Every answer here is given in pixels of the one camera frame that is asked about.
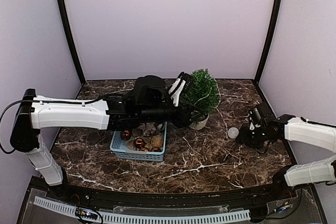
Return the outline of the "small green christmas tree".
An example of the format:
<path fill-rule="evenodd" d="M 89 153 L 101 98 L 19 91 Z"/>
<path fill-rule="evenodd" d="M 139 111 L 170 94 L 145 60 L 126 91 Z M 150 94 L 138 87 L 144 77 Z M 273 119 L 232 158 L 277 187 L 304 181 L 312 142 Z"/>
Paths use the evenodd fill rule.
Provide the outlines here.
<path fill-rule="evenodd" d="M 193 84 L 183 94 L 182 99 L 210 114 L 220 102 L 217 81 L 208 69 L 198 69 L 192 73 Z"/>

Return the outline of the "white woven ball light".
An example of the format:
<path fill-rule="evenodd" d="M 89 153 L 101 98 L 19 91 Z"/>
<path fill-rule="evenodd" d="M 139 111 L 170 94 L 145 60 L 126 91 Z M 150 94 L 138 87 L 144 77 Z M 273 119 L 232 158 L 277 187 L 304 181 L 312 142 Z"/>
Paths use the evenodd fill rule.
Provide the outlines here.
<path fill-rule="evenodd" d="M 236 127 L 231 127 L 228 129 L 227 135 L 230 139 L 236 139 L 239 135 L 239 129 Z"/>

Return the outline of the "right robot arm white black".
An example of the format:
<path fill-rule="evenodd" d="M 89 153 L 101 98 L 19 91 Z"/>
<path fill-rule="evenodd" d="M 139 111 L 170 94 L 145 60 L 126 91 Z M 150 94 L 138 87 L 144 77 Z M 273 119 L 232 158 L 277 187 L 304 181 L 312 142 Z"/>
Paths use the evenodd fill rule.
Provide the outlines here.
<path fill-rule="evenodd" d="M 270 106 L 261 103 L 248 112 L 248 126 L 241 129 L 237 141 L 260 150 L 264 143 L 277 140 L 301 142 L 335 153 L 335 126 L 283 114 L 276 117 Z M 273 200 L 287 193 L 288 187 L 302 184 L 335 184 L 335 156 L 301 165 L 289 165 L 273 176 L 268 195 Z"/>

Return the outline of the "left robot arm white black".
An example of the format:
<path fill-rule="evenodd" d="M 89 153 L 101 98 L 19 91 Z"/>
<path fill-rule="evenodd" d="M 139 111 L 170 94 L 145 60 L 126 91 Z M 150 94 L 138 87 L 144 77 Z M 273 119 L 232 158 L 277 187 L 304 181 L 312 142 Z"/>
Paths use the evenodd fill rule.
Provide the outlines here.
<path fill-rule="evenodd" d="M 85 127 L 122 131 L 142 123 L 161 122 L 187 127 L 205 115 L 203 109 L 182 100 L 192 82 L 191 75 L 181 72 L 167 88 L 164 79 L 148 75 L 137 78 L 126 94 L 104 94 L 93 100 L 54 99 L 27 89 L 22 100 L 12 103 L 19 107 L 9 141 L 14 151 L 27 156 L 54 193 L 69 201 L 74 197 L 74 189 L 67 184 L 66 172 L 43 143 L 41 129 Z"/>

